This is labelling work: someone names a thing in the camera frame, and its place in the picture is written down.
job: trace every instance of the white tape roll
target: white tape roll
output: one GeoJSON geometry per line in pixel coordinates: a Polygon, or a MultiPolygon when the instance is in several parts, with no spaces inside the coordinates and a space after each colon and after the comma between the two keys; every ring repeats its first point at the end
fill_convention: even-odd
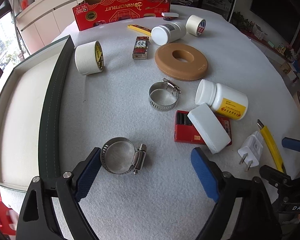
{"type": "Polygon", "coordinates": [[[206,20],[201,17],[198,17],[197,15],[191,15],[186,23],[187,32],[197,37],[199,37],[202,34],[205,27],[206,20]]]}
{"type": "Polygon", "coordinates": [[[74,59],[81,75],[98,73],[103,70],[103,54],[98,41],[78,46],[74,53],[74,59]]]}

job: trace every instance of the tan rubber disc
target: tan rubber disc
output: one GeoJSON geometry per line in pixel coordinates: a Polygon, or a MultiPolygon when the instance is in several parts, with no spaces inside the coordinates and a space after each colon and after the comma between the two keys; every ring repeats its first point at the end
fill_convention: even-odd
{"type": "Polygon", "coordinates": [[[168,43],[159,47],[154,60],[163,73],[183,81],[203,78],[208,69],[206,57],[194,47],[182,43],[168,43]]]}

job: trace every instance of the fruit box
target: fruit box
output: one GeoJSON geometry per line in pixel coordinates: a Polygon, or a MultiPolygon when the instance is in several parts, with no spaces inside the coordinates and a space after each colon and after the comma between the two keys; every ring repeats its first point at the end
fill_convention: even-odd
{"type": "Polygon", "coordinates": [[[79,30],[83,31],[127,18],[162,17],[162,12],[170,11],[170,3],[171,0],[84,0],[72,10],[79,30]]]}

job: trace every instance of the white bottle cap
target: white bottle cap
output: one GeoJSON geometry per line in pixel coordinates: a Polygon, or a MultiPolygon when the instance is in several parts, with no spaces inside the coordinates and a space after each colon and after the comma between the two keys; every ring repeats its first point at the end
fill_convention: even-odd
{"type": "Polygon", "coordinates": [[[202,79],[199,83],[197,93],[195,95],[195,104],[197,106],[206,103],[209,107],[212,105],[216,96],[217,88],[215,83],[202,79]]]}
{"type": "Polygon", "coordinates": [[[152,40],[159,46],[169,43],[169,36],[169,31],[162,26],[156,26],[151,31],[152,40]]]}

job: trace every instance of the yellow box cutter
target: yellow box cutter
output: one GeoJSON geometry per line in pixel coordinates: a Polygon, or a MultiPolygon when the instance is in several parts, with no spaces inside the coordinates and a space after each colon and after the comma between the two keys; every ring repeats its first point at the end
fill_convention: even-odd
{"type": "Polygon", "coordinates": [[[281,158],[280,152],[277,148],[277,145],[275,144],[274,139],[272,138],[272,135],[271,135],[268,127],[264,126],[263,123],[259,119],[258,119],[257,125],[259,126],[260,133],[263,136],[263,138],[265,139],[266,144],[271,152],[272,158],[275,162],[275,165],[277,166],[277,170],[287,174],[286,169],[283,165],[283,160],[281,158]]]}

